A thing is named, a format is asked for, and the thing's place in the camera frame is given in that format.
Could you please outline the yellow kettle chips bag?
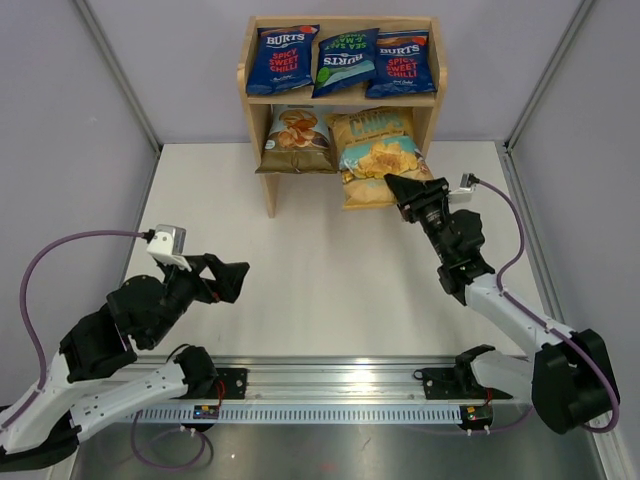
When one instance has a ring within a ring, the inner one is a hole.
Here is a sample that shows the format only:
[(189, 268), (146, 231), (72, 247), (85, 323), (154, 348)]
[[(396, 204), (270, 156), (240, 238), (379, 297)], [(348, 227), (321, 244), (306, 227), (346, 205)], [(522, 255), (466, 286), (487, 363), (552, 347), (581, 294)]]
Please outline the yellow kettle chips bag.
[(393, 205), (395, 196), (384, 180), (387, 174), (420, 181), (433, 178), (414, 142), (412, 108), (330, 113), (325, 121), (338, 156), (345, 209)]

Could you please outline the blue Burts chilli bag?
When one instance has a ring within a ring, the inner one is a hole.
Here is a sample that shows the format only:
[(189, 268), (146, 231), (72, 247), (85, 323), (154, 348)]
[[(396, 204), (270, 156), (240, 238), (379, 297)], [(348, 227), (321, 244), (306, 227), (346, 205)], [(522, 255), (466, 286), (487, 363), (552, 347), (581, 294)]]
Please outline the blue Burts chilli bag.
[(428, 50), (428, 30), (379, 33), (376, 41), (376, 77), (369, 81), (365, 97), (378, 99), (435, 92)]
[(257, 53), (246, 84), (249, 95), (275, 95), (311, 85), (312, 45), (318, 24), (258, 28)]

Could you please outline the light blue cassava chips bag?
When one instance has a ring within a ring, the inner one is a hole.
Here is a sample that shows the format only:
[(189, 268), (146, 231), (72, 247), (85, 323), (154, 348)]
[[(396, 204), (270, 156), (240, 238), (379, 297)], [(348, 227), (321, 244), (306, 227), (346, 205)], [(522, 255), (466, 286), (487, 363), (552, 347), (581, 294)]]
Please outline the light blue cassava chips bag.
[(275, 105), (256, 174), (334, 174), (338, 171), (322, 105)]

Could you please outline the blue Burts sea salt bag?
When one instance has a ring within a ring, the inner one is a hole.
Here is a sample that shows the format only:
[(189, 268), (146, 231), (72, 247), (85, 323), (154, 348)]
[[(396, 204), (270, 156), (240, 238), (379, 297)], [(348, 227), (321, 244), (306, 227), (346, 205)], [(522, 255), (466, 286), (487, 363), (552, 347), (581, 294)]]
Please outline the blue Burts sea salt bag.
[(378, 33), (378, 28), (371, 28), (321, 41), (312, 97), (324, 97), (374, 79)]

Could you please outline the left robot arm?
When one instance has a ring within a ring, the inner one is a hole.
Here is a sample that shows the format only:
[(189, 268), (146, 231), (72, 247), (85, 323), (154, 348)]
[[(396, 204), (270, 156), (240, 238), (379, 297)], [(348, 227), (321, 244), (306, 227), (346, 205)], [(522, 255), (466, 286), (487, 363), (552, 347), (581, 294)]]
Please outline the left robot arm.
[(162, 266), (162, 280), (139, 275), (111, 292), (61, 340), (43, 379), (1, 411), (1, 470), (40, 470), (76, 452), (116, 421), (169, 399), (223, 392), (210, 354), (189, 345), (152, 373), (111, 390), (101, 385), (152, 350), (194, 302), (234, 303), (250, 266), (190, 256), (185, 270)]

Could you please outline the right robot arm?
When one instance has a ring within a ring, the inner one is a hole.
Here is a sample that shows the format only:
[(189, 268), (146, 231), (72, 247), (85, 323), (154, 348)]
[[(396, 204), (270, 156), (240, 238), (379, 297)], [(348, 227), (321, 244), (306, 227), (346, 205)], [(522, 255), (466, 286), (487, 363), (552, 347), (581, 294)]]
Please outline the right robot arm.
[(620, 418), (620, 394), (604, 339), (592, 329), (576, 331), (536, 312), (511, 293), (506, 272), (524, 254), (500, 269), (484, 259), (479, 213), (449, 207), (446, 179), (413, 180), (387, 174), (403, 219), (422, 227), (441, 264), (443, 290), (461, 305), (491, 321), (525, 358), (480, 345), (456, 358), (454, 384), (466, 396), (502, 392), (531, 406), (553, 432), (582, 427), (595, 434), (613, 431)]

